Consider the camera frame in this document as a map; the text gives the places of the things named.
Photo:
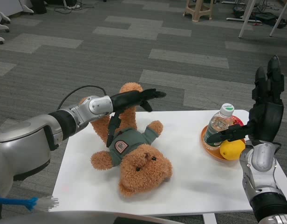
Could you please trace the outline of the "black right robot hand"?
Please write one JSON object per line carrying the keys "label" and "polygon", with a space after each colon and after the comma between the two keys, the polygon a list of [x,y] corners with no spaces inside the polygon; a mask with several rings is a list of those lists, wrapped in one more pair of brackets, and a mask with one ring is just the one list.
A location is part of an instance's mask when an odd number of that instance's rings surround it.
{"label": "black right robot hand", "polygon": [[280,98],[284,91],[284,75],[281,73],[280,60],[274,55],[268,62],[267,71],[259,67],[255,74],[255,88],[252,99],[255,101],[249,111],[246,125],[232,125],[207,139],[207,143],[225,140],[235,141],[249,136],[251,140],[272,142],[280,128],[284,104]]}

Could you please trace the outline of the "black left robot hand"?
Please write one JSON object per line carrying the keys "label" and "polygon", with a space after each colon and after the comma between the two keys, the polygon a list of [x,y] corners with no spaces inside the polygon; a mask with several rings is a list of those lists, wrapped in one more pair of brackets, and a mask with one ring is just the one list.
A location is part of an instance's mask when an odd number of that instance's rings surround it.
{"label": "black left robot hand", "polygon": [[111,145],[114,139],[115,130],[118,129],[121,124],[121,119],[119,118],[121,113],[126,109],[137,105],[141,106],[147,112],[152,112],[152,107],[148,100],[164,98],[165,96],[165,92],[157,91],[156,89],[147,89],[143,92],[133,90],[110,97],[115,115],[110,118],[106,146],[109,147]]}

